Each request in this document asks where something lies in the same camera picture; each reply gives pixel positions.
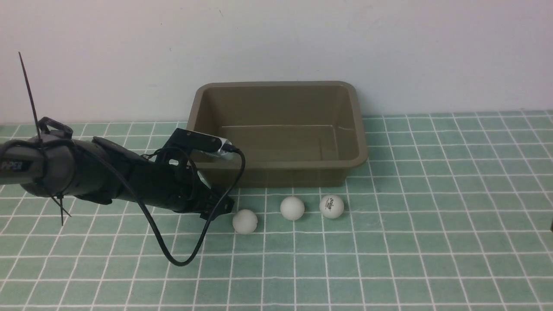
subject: robotic arm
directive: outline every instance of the robotic arm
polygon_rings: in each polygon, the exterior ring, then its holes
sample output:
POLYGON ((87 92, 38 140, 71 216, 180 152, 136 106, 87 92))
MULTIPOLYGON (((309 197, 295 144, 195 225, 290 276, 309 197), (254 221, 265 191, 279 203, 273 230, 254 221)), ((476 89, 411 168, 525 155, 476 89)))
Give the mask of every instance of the robotic arm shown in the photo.
POLYGON ((231 212, 234 206, 228 193, 243 173, 245 158, 226 139, 178 128, 163 148, 141 156, 101 137, 94 137, 91 142, 72 139, 71 128, 47 117, 37 124, 40 131, 30 140, 0 144, 0 185, 20 184, 32 195, 58 198, 61 203, 56 203, 62 209, 65 195, 102 205, 109 205, 114 199, 136 202, 164 255, 177 266, 192 261, 210 222, 231 212), (239 154, 242 166, 236 182, 226 191, 216 185, 209 188, 199 179, 190 159, 193 151, 226 159, 239 154), (178 165, 170 164, 171 160, 177 160, 178 165), (177 213, 194 212, 206 220, 187 261, 172 257, 145 205, 177 213))

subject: ping pong ball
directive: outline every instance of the ping pong ball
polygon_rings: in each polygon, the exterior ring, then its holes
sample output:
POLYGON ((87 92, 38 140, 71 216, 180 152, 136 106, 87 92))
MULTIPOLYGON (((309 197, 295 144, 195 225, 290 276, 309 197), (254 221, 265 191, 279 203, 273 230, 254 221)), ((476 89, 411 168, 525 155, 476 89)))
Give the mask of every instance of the ping pong ball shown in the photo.
POLYGON ((295 196, 289 196, 280 203, 280 213, 288 220, 298 220, 304 212, 304 203, 295 196))
POLYGON ((240 210, 232 218, 232 226, 239 234, 250 234, 257 228, 257 216, 250 210, 240 210))
POLYGON ((319 209, 326 218, 338 218, 344 212, 344 201, 336 194, 325 195, 319 203, 319 209))

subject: green tile floor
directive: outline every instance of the green tile floor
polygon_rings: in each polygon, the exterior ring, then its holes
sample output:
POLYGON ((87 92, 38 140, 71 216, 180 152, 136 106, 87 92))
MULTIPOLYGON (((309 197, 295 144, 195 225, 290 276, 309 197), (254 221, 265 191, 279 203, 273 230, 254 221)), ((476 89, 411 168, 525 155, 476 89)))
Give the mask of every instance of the green tile floor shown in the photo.
MULTIPOLYGON (((258 213, 251 235, 232 215, 211 226, 191 266, 170 266, 135 204, 67 199, 73 218, 18 186, 0 188, 0 311, 553 310, 553 111, 364 119, 367 164, 339 188, 240 189, 258 213), (323 219, 340 194, 346 212, 323 219), (294 194, 306 214, 279 214, 294 194)), ((138 153, 186 122, 71 125, 138 153)), ((34 134, 0 127, 0 142, 34 134)), ((202 222, 154 209, 174 254, 202 222)))

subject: plastic tub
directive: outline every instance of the plastic tub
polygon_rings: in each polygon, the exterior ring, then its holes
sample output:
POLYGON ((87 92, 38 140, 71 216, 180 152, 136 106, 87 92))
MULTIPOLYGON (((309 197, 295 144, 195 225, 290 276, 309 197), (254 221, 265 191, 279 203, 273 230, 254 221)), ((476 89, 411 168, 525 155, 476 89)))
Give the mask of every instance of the plastic tub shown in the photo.
MULTIPOLYGON (((355 88, 341 81, 208 84, 187 129, 244 152, 243 188, 340 186, 368 154, 355 88)), ((230 185, 239 167, 238 157, 192 157, 210 184, 230 185)))

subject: white wall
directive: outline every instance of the white wall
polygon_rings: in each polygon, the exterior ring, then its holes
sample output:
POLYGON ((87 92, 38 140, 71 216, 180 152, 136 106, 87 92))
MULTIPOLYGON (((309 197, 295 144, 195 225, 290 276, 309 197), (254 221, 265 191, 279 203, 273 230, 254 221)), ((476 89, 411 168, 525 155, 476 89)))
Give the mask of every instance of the white wall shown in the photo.
POLYGON ((551 0, 0 1, 0 123, 185 120, 216 81, 344 80, 364 113, 553 108, 551 0))

